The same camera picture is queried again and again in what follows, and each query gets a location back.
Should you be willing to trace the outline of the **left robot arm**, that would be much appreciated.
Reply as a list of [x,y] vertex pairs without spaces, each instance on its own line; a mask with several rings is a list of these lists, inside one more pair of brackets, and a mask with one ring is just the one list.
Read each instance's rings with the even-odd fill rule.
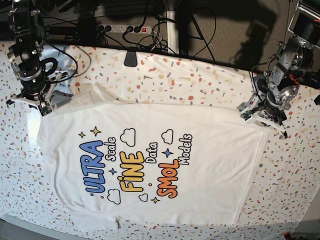
[[320,46],[320,2],[298,1],[287,29],[292,37],[287,42],[279,41],[277,52],[265,63],[270,66],[275,62],[274,67],[250,76],[254,97],[240,113],[247,124],[273,127],[285,138],[285,112],[291,108],[300,86],[320,87],[320,74],[310,71],[314,49]]

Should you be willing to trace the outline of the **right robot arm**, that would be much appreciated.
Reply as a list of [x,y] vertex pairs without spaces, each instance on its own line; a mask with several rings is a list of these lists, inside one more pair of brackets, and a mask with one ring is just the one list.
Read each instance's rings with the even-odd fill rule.
[[23,102],[38,110],[51,108],[55,86],[49,75],[56,71],[58,62],[53,57],[40,59],[46,38],[40,13],[36,0],[12,1],[8,25],[14,32],[15,44],[9,47],[7,57],[22,90],[17,95],[13,94],[7,105]]

